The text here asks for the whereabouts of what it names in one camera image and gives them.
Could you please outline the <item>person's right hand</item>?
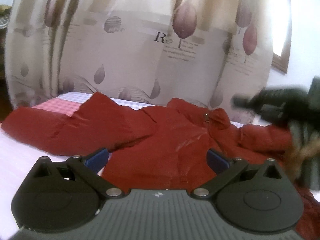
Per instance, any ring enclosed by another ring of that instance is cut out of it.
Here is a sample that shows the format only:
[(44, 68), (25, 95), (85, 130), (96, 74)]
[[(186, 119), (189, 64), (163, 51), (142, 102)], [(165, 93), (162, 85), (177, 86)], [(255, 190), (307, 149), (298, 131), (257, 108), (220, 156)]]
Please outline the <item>person's right hand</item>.
[(302, 164), (305, 160), (313, 158), (318, 153), (318, 140), (298, 148), (292, 146), (284, 154), (284, 171), (291, 182), (301, 175)]

